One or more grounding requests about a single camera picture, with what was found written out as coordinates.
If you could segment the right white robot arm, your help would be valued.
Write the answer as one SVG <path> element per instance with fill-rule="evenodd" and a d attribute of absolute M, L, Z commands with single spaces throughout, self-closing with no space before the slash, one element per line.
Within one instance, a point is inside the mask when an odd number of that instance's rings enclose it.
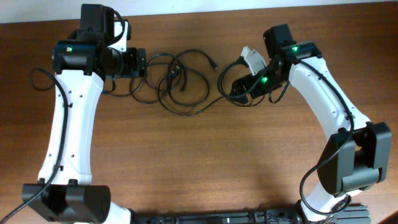
<path fill-rule="evenodd" d="M 266 30 L 263 38 L 270 62 L 244 47 L 237 64 L 250 72 L 233 82 L 228 99 L 247 105 L 292 86 L 312 109 L 327 140 L 309 170 L 318 176 L 318 184 L 309 194 L 301 193 L 294 207 L 266 211 L 266 223 L 369 223 L 368 208 L 351 201 L 385 180 L 391 130 L 384 122 L 373 123 L 352 104 L 313 42 L 294 41 L 286 24 Z"/>

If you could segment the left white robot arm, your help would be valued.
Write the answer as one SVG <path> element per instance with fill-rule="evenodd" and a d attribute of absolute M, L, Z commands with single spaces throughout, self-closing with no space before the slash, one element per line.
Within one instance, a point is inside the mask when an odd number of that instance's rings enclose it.
<path fill-rule="evenodd" d="M 134 212 L 91 183 L 90 150 L 96 107 L 107 79 L 143 78 L 146 51 L 128 47 L 131 26 L 117 11 L 83 4 L 79 29 L 52 53 L 55 109 L 46 157 L 23 202 L 48 222 L 133 223 Z"/>

